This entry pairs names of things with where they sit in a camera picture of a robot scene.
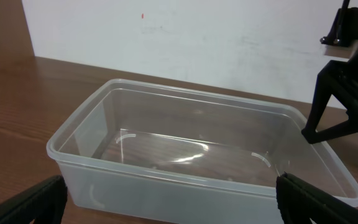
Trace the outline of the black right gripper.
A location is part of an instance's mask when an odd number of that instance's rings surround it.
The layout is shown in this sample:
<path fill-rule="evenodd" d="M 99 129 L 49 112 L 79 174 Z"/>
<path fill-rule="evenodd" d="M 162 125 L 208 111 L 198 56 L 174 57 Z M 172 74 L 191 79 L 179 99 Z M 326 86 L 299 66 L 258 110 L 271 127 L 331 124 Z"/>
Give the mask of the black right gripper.
<path fill-rule="evenodd" d="M 311 111 L 303 129 L 303 136 L 310 144 L 358 133 L 358 48 L 346 62 L 346 67 L 341 75 L 343 87 L 338 78 L 344 66 L 344 62 L 331 60 L 318 73 Z M 351 96 L 348 99 L 346 99 L 347 92 Z M 317 131 L 316 128 L 332 95 L 341 103 L 345 102 L 349 121 Z"/>

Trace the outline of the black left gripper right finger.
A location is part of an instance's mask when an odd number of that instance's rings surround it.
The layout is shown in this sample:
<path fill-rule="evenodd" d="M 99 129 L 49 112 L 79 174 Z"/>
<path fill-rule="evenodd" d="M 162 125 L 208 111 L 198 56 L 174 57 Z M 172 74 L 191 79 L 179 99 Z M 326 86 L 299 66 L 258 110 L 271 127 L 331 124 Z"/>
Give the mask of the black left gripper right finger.
<path fill-rule="evenodd" d="M 358 209 L 293 174 L 277 177 L 276 194 L 284 224 L 358 224 Z"/>

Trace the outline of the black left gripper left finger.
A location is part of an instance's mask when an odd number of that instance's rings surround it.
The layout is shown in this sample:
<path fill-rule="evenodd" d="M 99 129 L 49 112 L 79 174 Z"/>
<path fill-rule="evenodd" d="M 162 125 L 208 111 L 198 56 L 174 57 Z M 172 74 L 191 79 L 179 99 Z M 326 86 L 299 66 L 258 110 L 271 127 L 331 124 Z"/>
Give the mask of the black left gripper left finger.
<path fill-rule="evenodd" d="M 60 224 L 67 198 L 64 178 L 49 177 L 0 203 L 0 223 Z"/>

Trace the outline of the clear plastic storage container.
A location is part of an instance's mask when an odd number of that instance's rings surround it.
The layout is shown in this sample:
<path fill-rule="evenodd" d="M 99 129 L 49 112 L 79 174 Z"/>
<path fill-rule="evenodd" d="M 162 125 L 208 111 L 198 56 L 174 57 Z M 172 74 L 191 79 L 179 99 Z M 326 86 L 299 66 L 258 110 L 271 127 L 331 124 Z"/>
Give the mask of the clear plastic storage container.
<path fill-rule="evenodd" d="M 352 207 L 358 183 L 294 107 L 113 79 L 47 143 L 79 207 L 172 223 L 281 223 L 291 173 Z"/>

